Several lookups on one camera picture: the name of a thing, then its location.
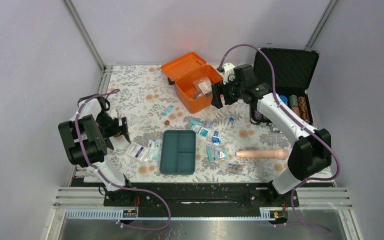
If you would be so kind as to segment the gauze pads clear bag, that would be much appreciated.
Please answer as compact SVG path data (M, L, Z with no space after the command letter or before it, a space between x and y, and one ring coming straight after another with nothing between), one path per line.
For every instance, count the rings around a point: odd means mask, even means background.
M191 97L193 99L198 99L202 96L205 96L205 97L210 97L212 96L213 92L212 91L209 91L209 92L202 92L201 90L199 89L195 89L192 93L191 93Z

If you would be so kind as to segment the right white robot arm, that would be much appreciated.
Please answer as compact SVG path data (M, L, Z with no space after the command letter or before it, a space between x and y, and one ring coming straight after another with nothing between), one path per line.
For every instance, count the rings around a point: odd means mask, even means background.
M217 70L223 74L223 80L211 86L211 104L220 109L242 100L267 117L292 146L288 168L270 182L266 193L267 201L279 206L287 199L286 193L332 164L331 135L326 129L317 130L298 117L280 100L272 85L258 80L250 64L225 63Z

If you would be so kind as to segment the white blue medicine box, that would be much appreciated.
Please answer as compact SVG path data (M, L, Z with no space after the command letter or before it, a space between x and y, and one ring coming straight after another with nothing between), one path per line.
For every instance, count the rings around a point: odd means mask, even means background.
M148 159L148 151L147 147L133 142L125 150L125 155L133 160L144 162Z

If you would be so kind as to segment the gloves packet clear bag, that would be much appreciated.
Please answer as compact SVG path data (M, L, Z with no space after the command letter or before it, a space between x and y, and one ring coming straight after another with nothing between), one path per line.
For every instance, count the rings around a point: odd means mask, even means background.
M212 82L209 77L201 77L193 82L199 94L207 95L212 92Z

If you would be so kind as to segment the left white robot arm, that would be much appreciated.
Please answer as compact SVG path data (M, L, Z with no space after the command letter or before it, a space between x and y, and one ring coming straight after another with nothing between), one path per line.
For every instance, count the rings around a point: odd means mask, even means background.
M77 110L70 120L58 124L58 132L68 161L93 171L109 192L116 192L116 199L124 206L132 204L135 192L127 187L126 176L106 159L114 150L111 138L124 137L130 143L126 117L102 94L80 98Z

